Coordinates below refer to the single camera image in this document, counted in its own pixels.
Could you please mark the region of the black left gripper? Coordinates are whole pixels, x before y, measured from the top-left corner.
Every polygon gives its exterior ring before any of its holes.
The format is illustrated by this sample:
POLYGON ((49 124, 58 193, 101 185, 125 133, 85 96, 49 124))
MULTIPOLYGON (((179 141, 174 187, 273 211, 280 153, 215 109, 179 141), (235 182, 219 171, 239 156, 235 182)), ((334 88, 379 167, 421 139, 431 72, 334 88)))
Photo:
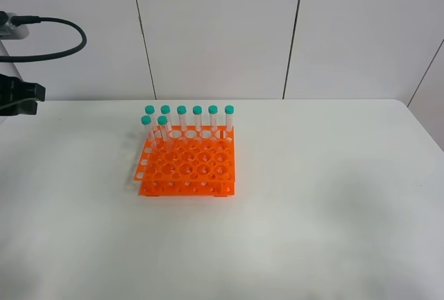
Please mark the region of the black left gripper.
POLYGON ((38 101, 44 102, 46 88, 38 83, 29 83, 15 76, 1 75, 2 117, 36 115, 38 101))

